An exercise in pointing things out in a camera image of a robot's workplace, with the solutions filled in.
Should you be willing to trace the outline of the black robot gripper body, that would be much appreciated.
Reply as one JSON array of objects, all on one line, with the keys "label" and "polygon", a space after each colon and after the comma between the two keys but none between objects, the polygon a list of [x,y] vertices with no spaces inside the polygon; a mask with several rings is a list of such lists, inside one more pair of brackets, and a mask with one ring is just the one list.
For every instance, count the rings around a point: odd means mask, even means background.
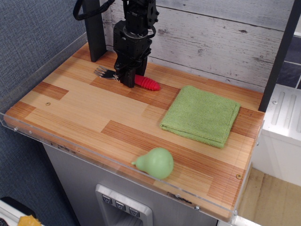
[{"label": "black robot gripper body", "polygon": [[114,69],[121,73],[126,67],[138,67],[138,60],[151,52],[152,40],[147,28],[133,33],[126,27],[126,21],[119,21],[113,28],[113,49],[117,53]]}]

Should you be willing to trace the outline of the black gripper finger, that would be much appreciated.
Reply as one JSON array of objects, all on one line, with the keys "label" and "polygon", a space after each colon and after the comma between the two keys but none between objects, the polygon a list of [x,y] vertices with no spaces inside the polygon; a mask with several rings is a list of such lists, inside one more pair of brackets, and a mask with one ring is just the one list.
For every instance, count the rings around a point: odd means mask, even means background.
[{"label": "black gripper finger", "polygon": [[148,56],[142,57],[138,60],[138,67],[136,68],[135,74],[144,76],[147,66]]},{"label": "black gripper finger", "polygon": [[120,80],[123,85],[126,85],[129,88],[135,86],[135,69],[126,67],[121,71]]}]

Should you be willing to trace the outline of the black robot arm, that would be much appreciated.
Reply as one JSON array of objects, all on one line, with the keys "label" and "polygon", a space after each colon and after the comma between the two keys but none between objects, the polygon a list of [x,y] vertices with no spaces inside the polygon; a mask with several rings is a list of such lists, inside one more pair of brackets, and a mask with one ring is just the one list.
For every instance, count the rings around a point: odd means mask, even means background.
[{"label": "black robot arm", "polygon": [[145,74],[159,12],[154,0],[125,0],[123,10],[125,19],[113,28],[114,69],[117,79],[132,88],[135,76]]}]

